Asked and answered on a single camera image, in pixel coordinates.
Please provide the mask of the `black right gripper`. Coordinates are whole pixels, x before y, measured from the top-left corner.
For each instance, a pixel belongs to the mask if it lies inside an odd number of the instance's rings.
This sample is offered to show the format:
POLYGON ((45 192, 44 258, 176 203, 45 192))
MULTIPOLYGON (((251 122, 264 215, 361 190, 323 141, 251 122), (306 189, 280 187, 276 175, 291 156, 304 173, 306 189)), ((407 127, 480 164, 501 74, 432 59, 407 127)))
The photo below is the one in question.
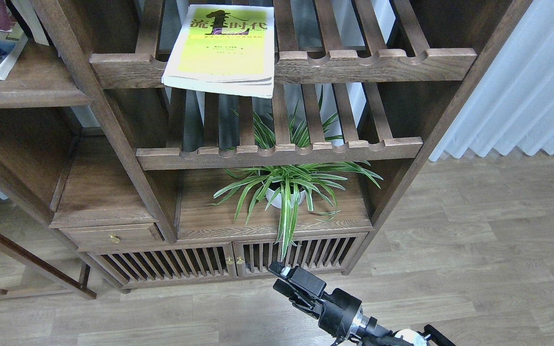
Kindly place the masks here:
POLYGON ((336 339, 351 339, 362 322, 362 301, 336 288, 325 293, 325 281, 301 267, 289 267, 273 261, 268 271, 281 280, 276 280, 273 289, 284 295, 292 305, 317 319, 319 328, 336 339))

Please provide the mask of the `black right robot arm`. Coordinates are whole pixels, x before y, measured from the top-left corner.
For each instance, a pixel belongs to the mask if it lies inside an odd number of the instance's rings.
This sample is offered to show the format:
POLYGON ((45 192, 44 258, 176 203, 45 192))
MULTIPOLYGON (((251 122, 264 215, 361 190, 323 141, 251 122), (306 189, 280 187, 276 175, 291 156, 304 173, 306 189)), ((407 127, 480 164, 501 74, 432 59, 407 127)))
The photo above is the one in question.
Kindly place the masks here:
POLYGON ((317 319, 317 325, 336 340, 339 345, 345 340, 359 346, 428 346, 429 341, 438 346, 453 346, 430 324, 424 332, 401 329, 393 332, 383 328, 374 317, 365 317, 361 300, 336 288, 325 293, 326 282, 302 267, 288 267, 273 261, 268 267, 279 279, 273 288, 288 297, 293 306, 306 315, 317 319))

